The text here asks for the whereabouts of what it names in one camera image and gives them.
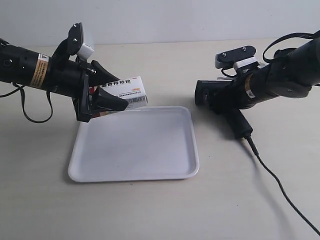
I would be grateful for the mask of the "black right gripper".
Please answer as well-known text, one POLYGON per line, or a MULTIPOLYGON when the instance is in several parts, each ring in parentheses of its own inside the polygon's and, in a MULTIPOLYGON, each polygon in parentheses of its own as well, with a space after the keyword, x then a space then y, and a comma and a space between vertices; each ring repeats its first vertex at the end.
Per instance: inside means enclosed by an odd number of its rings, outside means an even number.
POLYGON ((237 70, 231 80, 214 80, 209 88, 209 107, 217 114, 231 109, 249 109, 269 99, 269 68, 252 63, 237 70))

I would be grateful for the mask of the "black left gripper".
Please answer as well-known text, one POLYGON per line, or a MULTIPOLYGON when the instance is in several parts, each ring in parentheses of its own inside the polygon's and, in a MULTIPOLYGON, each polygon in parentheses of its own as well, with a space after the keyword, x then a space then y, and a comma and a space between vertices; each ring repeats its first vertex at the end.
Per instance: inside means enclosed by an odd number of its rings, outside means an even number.
POLYGON ((76 120, 87 123, 94 112, 124 111, 127 100, 114 96, 100 86, 92 94, 89 83, 112 83, 120 79, 108 72, 98 61, 89 64, 79 58, 70 60, 68 41, 64 39, 49 60, 48 87, 52 93, 70 97, 76 120))

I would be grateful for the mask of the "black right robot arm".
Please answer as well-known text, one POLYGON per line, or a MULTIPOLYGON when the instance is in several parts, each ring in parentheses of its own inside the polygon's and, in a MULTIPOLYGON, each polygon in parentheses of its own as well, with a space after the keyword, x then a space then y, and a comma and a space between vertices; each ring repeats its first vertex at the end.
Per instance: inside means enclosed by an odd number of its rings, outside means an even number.
POLYGON ((210 91, 208 106, 217 114, 249 109, 278 97, 305 98, 320 83, 320 40, 298 48, 279 49, 271 63, 240 74, 217 92, 210 91))

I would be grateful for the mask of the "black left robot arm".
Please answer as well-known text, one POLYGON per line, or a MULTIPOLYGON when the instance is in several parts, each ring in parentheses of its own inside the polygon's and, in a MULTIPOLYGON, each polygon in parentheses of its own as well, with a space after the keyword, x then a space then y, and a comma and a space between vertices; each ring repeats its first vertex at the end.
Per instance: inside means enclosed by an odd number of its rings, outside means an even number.
POLYGON ((124 111, 127 100, 108 93, 102 85, 118 78, 97 61, 76 57, 70 60, 67 40, 63 40, 52 56, 0 41, 0 80, 12 84, 25 104, 25 87, 50 94, 70 97, 79 122, 89 122, 98 113, 124 111))

